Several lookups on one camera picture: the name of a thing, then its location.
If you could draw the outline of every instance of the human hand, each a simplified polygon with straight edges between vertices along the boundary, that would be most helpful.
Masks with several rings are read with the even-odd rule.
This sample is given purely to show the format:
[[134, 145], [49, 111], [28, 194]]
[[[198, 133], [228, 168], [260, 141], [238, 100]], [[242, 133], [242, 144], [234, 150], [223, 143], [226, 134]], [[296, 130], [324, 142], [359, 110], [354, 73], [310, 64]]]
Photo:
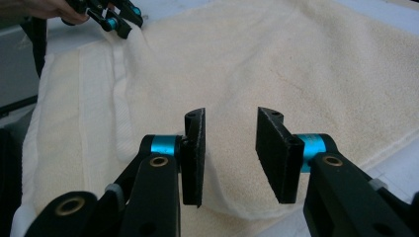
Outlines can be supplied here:
[[60, 17], [75, 25], [89, 17], [78, 14], [65, 0], [0, 0], [0, 17], [33, 16], [41, 19]]

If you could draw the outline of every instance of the white towel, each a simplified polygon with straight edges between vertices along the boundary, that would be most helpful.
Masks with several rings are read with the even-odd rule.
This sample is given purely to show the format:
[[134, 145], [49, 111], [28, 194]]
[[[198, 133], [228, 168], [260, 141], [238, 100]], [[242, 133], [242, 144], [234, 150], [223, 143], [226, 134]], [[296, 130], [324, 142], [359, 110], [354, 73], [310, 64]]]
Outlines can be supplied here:
[[419, 128], [419, 39], [330, 0], [219, 0], [49, 55], [24, 146], [24, 202], [100, 196], [145, 134], [174, 134], [207, 108], [204, 206], [182, 208], [184, 236], [258, 233], [279, 205], [255, 151], [257, 107], [292, 133], [325, 132], [364, 169]]

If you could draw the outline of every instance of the towel fold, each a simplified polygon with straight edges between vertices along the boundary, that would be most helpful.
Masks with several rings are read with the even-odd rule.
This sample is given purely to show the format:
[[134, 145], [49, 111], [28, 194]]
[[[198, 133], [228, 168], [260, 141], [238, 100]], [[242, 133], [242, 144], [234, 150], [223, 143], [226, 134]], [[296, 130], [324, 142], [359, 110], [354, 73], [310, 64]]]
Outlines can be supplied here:
[[204, 207], [182, 208], [185, 236], [252, 235], [300, 207], [308, 176], [279, 205], [260, 166], [259, 106], [292, 133], [330, 134], [364, 169], [419, 134], [419, 39], [330, 0], [219, 0], [105, 38], [46, 61], [24, 145], [23, 200], [38, 210], [100, 196], [145, 134], [182, 133], [201, 107]]

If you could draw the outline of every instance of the cream towel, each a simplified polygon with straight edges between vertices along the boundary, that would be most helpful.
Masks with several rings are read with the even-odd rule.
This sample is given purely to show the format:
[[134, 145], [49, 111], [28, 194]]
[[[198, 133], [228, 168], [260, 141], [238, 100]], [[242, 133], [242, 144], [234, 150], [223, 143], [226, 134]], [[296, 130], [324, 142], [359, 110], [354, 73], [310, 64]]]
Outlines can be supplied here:
[[364, 169], [419, 133], [419, 39], [333, 1], [219, 0], [106, 38], [47, 59], [24, 147], [38, 210], [73, 190], [100, 196], [143, 135], [182, 132], [201, 107], [204, 207], [183, 207], [185, 236], [253, 235], [276, 221], [256, 219], [300, 206], [307, 176], [298, 204], [278, 205], [259, 164], [258, 106], [293, 133], [329, 133]]

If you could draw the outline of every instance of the black clamp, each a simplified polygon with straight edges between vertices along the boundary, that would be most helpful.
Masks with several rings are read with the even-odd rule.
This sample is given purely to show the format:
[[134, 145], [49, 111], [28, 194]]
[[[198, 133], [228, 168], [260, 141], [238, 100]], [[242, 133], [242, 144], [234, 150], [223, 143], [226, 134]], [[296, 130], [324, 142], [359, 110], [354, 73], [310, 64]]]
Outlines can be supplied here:
[[198, 109], [185, 115], [185, 136], [144, 136], [99, 200], [88, 192], [58, 197], [26, 236], [180, 236], [178, 174], [183, 203], [201, 206], [205, 152], [205, 109]]
[[304, 216], [312, 236], [419, 236], [419, 193], [407, 204], [345, 158], [327, 134], [291, 134], [259, 108], [256, 151], [279, 203], [295, 203], [310, 172]]
[[[129, 0], [66, 0], [67, 3], [79, 14], [87, 13], [93, 20], [95, 20], [102, 29], [106, 32], [116, 31], [118, 36], [122, 39], [127, 39], [131, 27], [124, 20], [133, 22], [141, 28], [143, 20], [141, 11], [135, 7]], [[120, 9], [117, 14], [113, 9], [108, 8], [113, 5]]]

